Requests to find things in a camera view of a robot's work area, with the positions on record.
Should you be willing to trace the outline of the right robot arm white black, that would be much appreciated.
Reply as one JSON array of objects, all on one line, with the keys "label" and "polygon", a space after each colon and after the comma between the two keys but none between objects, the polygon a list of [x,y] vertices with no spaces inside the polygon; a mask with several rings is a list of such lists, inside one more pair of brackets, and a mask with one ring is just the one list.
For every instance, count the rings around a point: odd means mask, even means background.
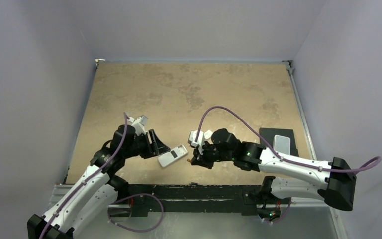
[{"label": "right robot arm white black", "polygon": [[206,133],[191,131],[188,144],[194,149],[190,160],[193,166],[211,169],[216,162],[231,161],[244,171],[287,176],[264,180],[266,185],[259,189],[264,202],[311,198],[341,211],[353,209],[357,177],[344,159],[318,161],[277,153],[261,144],[240,141],[224,128]]}]

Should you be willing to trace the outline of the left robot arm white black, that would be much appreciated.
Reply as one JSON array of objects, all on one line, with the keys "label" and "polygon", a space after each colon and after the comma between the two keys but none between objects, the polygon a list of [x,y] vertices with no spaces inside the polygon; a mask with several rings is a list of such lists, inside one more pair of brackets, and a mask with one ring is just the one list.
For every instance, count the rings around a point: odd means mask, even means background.
[{"label": "left robot arm white black", "polygon": [[129,184],[116,175],[129,158],[152,158],[170,151],[155,132],[138,135],[128,124],[121,125],[113,138],[97,151],[79,180],[62,199],[43,215],[27,221],[30,239],[73,239],[112,203],[124,203]]}]

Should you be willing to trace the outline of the white red remote control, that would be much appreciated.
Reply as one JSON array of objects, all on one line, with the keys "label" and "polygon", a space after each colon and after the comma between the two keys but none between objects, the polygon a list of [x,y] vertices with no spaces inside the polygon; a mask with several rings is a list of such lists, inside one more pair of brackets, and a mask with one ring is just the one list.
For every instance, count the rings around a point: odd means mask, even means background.
[{"label": "white red remote control", "polygon": [[181,144],[177,147],[174,147],[169,152],[162,154],[158,157],[158,162],[162,168],[166,168],[172,163],[178,161],[179,159],[187,156],[187,149]]}]

